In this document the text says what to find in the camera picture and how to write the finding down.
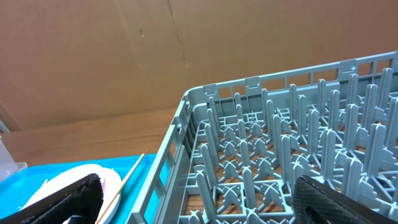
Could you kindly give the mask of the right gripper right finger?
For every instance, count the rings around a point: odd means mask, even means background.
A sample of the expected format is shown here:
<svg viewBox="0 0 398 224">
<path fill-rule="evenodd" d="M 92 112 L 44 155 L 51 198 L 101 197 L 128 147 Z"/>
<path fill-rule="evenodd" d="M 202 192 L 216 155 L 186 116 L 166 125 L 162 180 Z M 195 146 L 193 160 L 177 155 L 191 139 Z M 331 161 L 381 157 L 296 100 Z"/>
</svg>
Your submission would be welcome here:
<svg viewBox="0 0 398 224">
<path fill-rule="evenodd" d="M 292 206 L 297 223 L 397 224 L 307 175 L 295 181 Z"/>
</svg>

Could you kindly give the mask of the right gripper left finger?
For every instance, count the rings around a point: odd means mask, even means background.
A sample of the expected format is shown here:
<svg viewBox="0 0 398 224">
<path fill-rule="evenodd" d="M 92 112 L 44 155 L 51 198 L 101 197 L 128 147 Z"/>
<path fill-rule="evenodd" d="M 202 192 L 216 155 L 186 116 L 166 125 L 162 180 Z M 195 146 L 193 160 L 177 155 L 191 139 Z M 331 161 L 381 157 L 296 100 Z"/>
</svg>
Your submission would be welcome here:
<svg viewBox="0 0 398 224">
<path fill-rule="evenodd" d="M 103 189 L 97 174 L 88 174 L 17 213 L 1 224 L 89 223 L 94 224 L 103 204 Z"/>
</svg>

